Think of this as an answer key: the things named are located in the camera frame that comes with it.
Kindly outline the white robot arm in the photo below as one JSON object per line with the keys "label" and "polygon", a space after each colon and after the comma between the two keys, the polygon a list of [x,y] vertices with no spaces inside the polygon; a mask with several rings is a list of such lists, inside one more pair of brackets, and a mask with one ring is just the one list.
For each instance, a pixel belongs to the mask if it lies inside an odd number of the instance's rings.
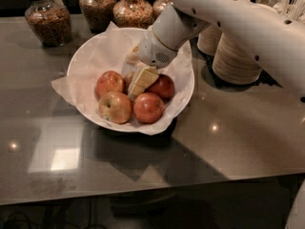
{"label": "white robot arm", "polygon": [[208,194],[220,229],[305,229],[305,34],[302,24],[245,0],[173,0],[140,49],[145,61],[187,37],[188,15],[219,27],[278,87],[208,88],[181,136],[213,170]]}

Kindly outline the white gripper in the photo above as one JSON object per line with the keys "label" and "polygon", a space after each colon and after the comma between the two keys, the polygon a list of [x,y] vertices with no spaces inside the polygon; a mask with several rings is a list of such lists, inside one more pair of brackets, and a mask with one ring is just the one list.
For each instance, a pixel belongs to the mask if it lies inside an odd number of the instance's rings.
{"label": "white gripper", "polygon": [[135,46],[126,55],[125,61],[130,64],[136,64],[141,61],[153,67],[141,67],[136,70],[128,88],[128,97],[131,100],[135,100],[140,94],[144,93],[159,77],[156,68],[168,67],[176,56],[177,51],[164,46],[153,32],[153,29],[148,28],[144,32],[139,46]]}

